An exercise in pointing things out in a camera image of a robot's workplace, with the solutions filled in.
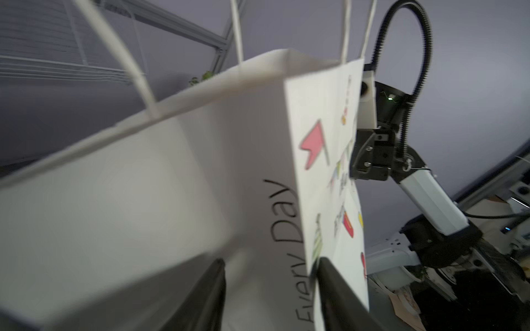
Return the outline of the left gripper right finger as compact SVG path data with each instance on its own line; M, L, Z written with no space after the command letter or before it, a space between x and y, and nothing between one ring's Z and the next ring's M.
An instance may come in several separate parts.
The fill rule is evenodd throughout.
M316 273L324 330L384 331L363 306L332 262L321 257Z

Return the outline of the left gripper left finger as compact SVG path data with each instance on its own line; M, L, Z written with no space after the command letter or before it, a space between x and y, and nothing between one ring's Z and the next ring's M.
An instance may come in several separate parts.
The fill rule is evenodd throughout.
M223 259L214 260L160 330L221 330L226 302L225 266Z

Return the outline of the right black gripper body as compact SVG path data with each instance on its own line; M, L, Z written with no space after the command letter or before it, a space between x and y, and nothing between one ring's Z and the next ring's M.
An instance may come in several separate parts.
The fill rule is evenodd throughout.
M386 129L361 129L349 164L351 179L386 181L395 161L396 134Z

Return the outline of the white paper bag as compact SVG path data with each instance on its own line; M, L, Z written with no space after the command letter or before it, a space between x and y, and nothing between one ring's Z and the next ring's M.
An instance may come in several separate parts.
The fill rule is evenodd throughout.
M348 165L364 57L288 49L162 101L95 7L77 1L132 73L146 110L1 180L1 316L34 330L184 330L213 293L222 330L323 330L321 260L369 311L362 213Z

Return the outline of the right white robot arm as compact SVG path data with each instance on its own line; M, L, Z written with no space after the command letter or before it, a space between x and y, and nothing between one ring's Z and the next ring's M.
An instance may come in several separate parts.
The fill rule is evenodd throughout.
M509 271L505 259L494 259L480 243L482 232L469 221L435 179L418 153L399 157L397 129L409 96L373 77L362 80L356 142L351 154L352 179L394 182L422 212L383 244L368 248L367 273L379 287L397 292L426 281L454 301L454 273L490 272L522 302L529 301L529 283Z

